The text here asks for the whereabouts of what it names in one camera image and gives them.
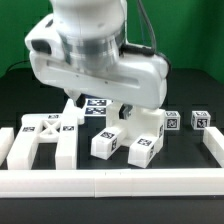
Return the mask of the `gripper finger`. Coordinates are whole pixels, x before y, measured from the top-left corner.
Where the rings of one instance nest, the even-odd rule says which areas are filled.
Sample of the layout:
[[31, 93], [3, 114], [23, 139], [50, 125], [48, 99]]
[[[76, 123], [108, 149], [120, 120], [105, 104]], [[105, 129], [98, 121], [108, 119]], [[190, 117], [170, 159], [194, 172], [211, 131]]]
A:
[[127, 120], [131, 115], [131, 110], [133, 109], [132, 105], [123, 104], [119, 110], [119, 118], [123, 120]]
[[85, 105], [85, 96], [81, 92], [71, 89], [65, 89], [64, 92], [73, 100], [75, 106], [82, 108]]

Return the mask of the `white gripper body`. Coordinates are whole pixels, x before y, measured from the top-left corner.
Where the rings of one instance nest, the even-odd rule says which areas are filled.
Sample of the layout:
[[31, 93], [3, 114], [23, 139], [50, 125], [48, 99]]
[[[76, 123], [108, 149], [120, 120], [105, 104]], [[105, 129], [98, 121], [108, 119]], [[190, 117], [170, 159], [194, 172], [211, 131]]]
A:
[[101, 32], [97, 23], [81, 27], [54, 14], [26, 36], [36, 78], [54, 87], [149, 109], [167, 93], [170, 65], [152, 49], [129, 44], [124, 23]]

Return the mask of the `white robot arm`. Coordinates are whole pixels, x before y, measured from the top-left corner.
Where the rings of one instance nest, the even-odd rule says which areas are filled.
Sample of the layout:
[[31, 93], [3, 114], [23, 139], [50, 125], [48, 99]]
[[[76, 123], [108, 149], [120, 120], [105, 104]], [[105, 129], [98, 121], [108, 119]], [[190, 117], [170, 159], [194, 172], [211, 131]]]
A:
[[170, 64], [154, 45], [127, 40], [127, 0], [50, 0], [53, 12], [26, 36], [36, 78], [74, 101], [86, 94], [155, 110]]

